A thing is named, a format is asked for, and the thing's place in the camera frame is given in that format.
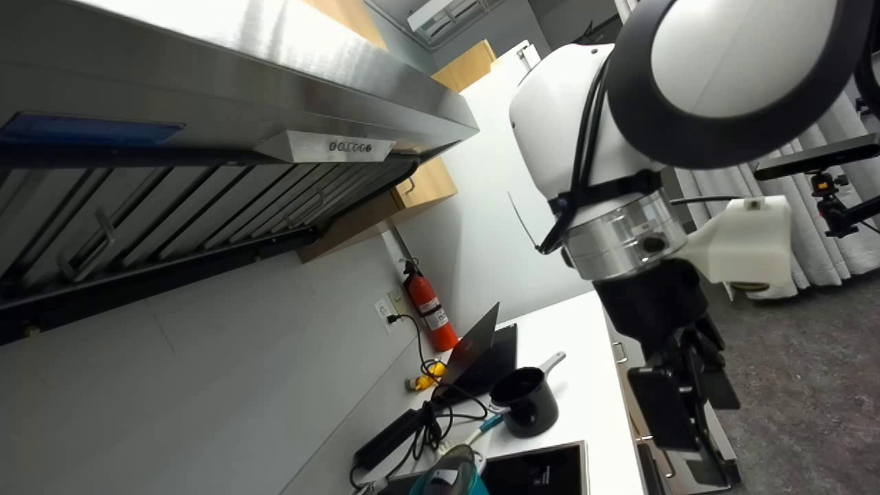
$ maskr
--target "label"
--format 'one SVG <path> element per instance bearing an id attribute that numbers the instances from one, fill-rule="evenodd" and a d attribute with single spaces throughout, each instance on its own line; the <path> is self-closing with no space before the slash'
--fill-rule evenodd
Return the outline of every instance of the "label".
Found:
<path id="1" fill-rule="evenodd" d="M 386 164 L 395 140 L 354 136 L 280 133 L 258 151 L 287 164 Z"/>
<path id="2" fill-rule="evenodd" d="M 424 322 L 430 326 L 430 331 L 441 331 L 442 326 L 449 326 L 449 316 L 442 308 L 437 308 L 435 315 L 426 315 Z"/>
<path id="3" fill-rule="evenodd" d="M 424 304 L 424 305 L 417 305 L 417 315 L 426 316 L 426 315 L 431 315 L 435 308 L 441 308 L 441 300 L 437 300 L 437 297 L 430 300 L 430 304 Z"/>

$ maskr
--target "white wall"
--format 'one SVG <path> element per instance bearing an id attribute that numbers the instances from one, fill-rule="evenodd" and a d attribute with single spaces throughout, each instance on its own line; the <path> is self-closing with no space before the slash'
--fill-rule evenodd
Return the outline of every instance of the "white wall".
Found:
<path id="1" fill-rule="evenodd" d="M 467 27 L 431 49 L 435 70 L 442 70 L 483 38 L 493 44 L 494 55 L 508 54 L 523 38 L 529 38 L 538 49 L 538 55 L 551 54 L 529 0 L 501 0 L 493 11 L 472 21 Z"/>
<path id="2" fill-rule="evenodd" d="M 588 23 L 603 25 L 615 16 L 614 0 L 530 0 L 547 44 L 560 44 L 582 36 Z"/>
<path id="3" fill-rule="evenodd" d="M 368 239 L 0 346 L 0 492 L 280 492 L 413 344 L 375 315 L 393 286 Z"/>
<path id="4" fill-rule="evenodd" d="M 511 194 L 534 236 L 551 231 L 551 206 L 530 186 L 508 128 L 508 99 L 523 74 L 516 55 L 507 55 L 463 93 L 482 133 L 442 154 L 457 197 L 398 220 L 463 331 L 497 300 L 504 320 L 511 320 L 591 289 L 559 254 L 538 256 L 508 206 Z"/>

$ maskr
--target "black cable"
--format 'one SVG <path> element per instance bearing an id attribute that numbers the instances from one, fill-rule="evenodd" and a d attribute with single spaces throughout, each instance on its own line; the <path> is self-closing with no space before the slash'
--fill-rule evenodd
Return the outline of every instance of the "black cable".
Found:
<path id="1" fill-rule="evenodd" d="M 489 407 L 487 407 L 475 395 L 470 395 L 470 390 L 464 390 L 464 388 L 459 388 L 459 385 L 453 385 L 453 384 L 441 384 L 441 385 L 459 390 L 467 403 L 472 403 L 472 406 L 479 406 L 479 407 L 483 411 L 483 419 L 489 419 Z"/>
<path id="2" fill-rule="evenodd" d="M 470 415 L 470 414 L 463 414 L 463 411 L 457 411 L 457 419 L 463 419 L 459 423 L 483 422 L 483 415 Z"/>
<path id="3" fill-rule="evenodd" d="M 351 470 L 349 470 L 349 484 L 351 484 L 354 492 L 361 492 L 361 489 L 366 489 L 366 484 L 354 483 L 354 470 L 358 470 L 358 465 L 351 465 Z"/>
<path id="4" fill-rule="evenodd" d="M 413 322 L 413 329 L 415 329 L 417 368 L 424 373 L 424 367 L 426 367 L 426 360 L 424 360 L 424 349 L 421 349 L 421 333 L 424 333 L 424 329 L 421 329 L 421 322 L 417 322 L 417 320 L 413 320 L 410 315 L 390 315 L 390 316 L 387 316 L 387 326 L 393 326 L 393 322 L 398 322 L 398 320 L 410 320 L 410 322 Z"/>
<path id="5" fill-rule="evenodd" d="M 880 235 L 880 230 L 874 230 L 871 223 L 860 223 L 864 230 L 868 230 L 868 231 L 874 231 L 874 235 Z"/>
<path id="6" fill-rule="evenodd" d="M 453 423 L 457 423 L 457 411 L 449 407 L 449 423 L 445 423 L 445 429 L 442 429 L 442 436 L 441 436 L 441 443 L 449 439 L 449 432 L 452 432 Z"/>
<path id="7" fill-rule="evenodd" d="M 415 451 L 413 451 L 413 461 L 417 462 L 424 448 L 430 445 L 430 436 L 421 429 L 417 432 L 417 443 L 415 443 Z"/>
<path id="8" fill-rule="evenodd" d="M 483 423 L 482 419 L 457 419 L 453 428 L 463 428 L 463 423 Z"/>
<path id="9" fill-rule="evenodd" d="M 699 197 L 699 199 L 670 199 L 668 206 L 687 206 L 687 203 L 714 203 L 714 201 L 734 201 L 742 197 Z"/>
<path id="10" fill-rule="evenodd" d="M 404 458 L 386 474 L 386 483 L 390 483 L 390 476 L 395 476 L 408 465 L 408 461 L 415 455 L 415 443 L 417 443 L 421 432 L 424 429 L 415 432 L 415 439 L 413 439 L 410 448 L 404 451 Z"/>
<path id="11" fill-rule="evenodd" d="M 574 148 L 571 197 L 577 197 L 577 191 L 588 186 L 588 176 L 593 168 L 600 115 L 603 115 L 603 99 L 606 99 L 606 73 L 607 73 L 607 62 L 603 65 L 582 102 L 582 121 L 581 121 L 581 136 Z"/>

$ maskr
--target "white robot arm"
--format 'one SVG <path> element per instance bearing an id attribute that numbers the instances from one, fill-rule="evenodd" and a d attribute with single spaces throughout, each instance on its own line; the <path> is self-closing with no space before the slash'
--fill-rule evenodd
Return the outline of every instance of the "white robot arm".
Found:
<path id="1" fill-rule="evenodd" d="M 563 247 L 585 282 L 668 256 L 709 282 L 789 279 L 782 199 L 736 201 L 687 243 L 655 172 L 736 165 L 798 137 L 856 73 L 868 21 L 871 0 L 644 0 L 615 47 L 547 55 L 511 102 L 559 219 L 541 250 Z"/>

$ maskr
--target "black device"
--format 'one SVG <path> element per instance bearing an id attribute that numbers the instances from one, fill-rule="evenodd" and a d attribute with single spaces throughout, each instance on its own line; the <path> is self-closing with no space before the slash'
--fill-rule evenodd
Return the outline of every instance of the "black device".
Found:
<path id="1" fill-rule="evenodd" d="M 501 377 L 516 368 L 516 326 L 494 331 L 497 308 L 501 304 L 452 352 L 442 384 L 435 388 L 437 407 L 483 396 Z"/>

